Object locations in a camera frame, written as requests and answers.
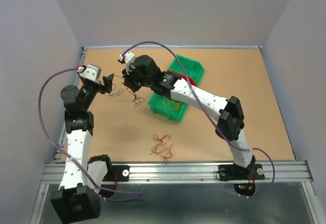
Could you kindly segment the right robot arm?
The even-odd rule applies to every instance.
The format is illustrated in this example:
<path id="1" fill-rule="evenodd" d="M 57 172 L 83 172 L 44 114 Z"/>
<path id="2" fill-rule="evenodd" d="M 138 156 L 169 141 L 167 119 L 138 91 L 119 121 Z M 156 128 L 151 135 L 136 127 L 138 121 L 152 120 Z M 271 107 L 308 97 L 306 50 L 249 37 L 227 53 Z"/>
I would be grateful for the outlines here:
<path id="1" fill-rule="evenodd" d="M 229 142 L 236 176 L 246 178 L 253 172 L 254 158 L 245 138 L 244 114 L 237 97 L 227 99 L 213 95 L 174 72 L 161 71 L 148 55 L 136 57 L 132 52 L 127 52 L 121 54 L 118 61 L 125 65 L 122 71 L 124 85 L 133 92 L 147 87 L 155 94 L 186 103 L 207 113 L 217 127 L 216 134 Z"/>

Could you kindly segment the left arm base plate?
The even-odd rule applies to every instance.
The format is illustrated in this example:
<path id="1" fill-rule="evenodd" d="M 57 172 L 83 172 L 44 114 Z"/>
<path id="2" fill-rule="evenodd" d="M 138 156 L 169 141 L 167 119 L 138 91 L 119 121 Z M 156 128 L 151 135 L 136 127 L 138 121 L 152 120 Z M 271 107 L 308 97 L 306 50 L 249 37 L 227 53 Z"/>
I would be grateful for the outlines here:
<path id="1" fill-rule="evenodd" d="M 104 176 L 103 182 L 128 182 L 130 167 L 126 164 L 113 165 L 112 169 Z"/>

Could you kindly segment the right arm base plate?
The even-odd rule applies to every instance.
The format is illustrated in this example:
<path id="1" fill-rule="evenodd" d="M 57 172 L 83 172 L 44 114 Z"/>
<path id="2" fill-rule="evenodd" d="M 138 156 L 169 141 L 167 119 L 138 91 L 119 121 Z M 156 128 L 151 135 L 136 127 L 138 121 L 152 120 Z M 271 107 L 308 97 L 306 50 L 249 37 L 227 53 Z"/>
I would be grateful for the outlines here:
<path id="1" fill-rule="evenodd" d="M 265 175 L 261 164 L 254 164 L 244 169 L 234 164 L 221 164 L 218 166 L 216 178 L 221 181 L 264 180 Z"/>

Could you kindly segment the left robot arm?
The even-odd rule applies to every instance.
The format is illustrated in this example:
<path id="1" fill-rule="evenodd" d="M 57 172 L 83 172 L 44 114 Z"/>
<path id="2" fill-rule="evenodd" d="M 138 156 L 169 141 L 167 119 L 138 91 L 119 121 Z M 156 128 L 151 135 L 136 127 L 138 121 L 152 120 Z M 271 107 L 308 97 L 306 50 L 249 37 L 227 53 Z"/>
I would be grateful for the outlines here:
<path id="1" fill-rule="evenodd" d="M 100 184 L 113 176 L 107 155 L 89 158 L 94 115 L 88 110 L 97 93 L 111 92 L 113 76 L 107 77 L 104 84 L 95 73 L 80 78 L 81 88 L 68 85 L 61 90 L 68 155 L 59 189 L 51 194 L 51 203 L 62 223 L 98 218 Z"/>

